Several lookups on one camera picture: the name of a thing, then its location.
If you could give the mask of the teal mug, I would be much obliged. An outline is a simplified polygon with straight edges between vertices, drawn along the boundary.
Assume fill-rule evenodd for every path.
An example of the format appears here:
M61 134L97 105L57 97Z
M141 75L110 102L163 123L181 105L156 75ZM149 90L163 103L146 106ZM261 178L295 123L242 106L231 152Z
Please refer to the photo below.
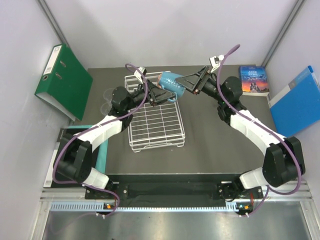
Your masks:
M169 71L164 71L161 74L162 89L165 89L175 94L175 99L172 98L168 100L169 102L174 103L177 101L178 98L180 98L184 94L186 90L182 85L175 81L176 78L182 77L182 75Z

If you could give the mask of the white wire dish rack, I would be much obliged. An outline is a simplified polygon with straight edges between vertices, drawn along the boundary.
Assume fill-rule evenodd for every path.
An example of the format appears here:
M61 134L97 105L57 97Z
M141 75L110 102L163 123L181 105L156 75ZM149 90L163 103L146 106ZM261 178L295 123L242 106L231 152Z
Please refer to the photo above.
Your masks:
M128 127L129 146L135 153L161 147L183 147L185 138L177 101L158 106L145 103L133 114Z

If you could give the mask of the clear faceted plastic cup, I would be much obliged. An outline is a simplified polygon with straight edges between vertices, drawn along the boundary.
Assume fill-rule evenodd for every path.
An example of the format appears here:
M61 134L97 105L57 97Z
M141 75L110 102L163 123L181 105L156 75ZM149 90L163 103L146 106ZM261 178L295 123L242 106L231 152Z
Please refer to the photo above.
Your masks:
M107 102L111 102L112 98L113 98L113 88L108 88L104 91L103 93L103 98L107 101Z

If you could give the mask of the clear heavy-base glass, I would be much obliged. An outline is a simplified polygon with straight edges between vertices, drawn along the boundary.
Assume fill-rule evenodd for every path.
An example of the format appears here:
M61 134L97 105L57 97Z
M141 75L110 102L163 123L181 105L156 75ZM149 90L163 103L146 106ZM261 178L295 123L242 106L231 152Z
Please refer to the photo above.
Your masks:
M108 115L110 110L112 109L112 105L109 102L105 102L101 107L100 107L100 112L103 116Z

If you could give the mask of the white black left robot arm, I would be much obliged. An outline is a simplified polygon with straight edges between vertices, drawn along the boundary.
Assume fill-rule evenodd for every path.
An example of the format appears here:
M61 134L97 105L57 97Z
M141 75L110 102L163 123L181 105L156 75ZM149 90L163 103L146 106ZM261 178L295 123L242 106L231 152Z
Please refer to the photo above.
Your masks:
M56 174L67 178L65 184L82 184L96 189L102 198L109 198L114 191L110 178L93 167L92 153L109 138L123 132L131 123L133 114L145 103L158 106L175 101L175 90L155 85L146 79L134 92L120 86L113 90L111 109L100 122L74 134L65 134L53 165L53 180Z

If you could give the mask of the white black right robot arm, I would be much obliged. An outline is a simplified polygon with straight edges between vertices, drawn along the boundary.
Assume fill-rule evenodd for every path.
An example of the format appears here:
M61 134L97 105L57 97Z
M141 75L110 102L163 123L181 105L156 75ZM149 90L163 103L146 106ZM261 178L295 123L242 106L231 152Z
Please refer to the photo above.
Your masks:
M271 186L274 189L294 179L301 184L305 163L301 142L294 136L285 137L274 132L255 118L240 101L243 94L238 77L230 76L219 83L207 66L175 81L195 95L205 93L218 102L217 112L222 121L242 133L264 155L263 165L242 173L233 181L233 192L245 198L253 188Z

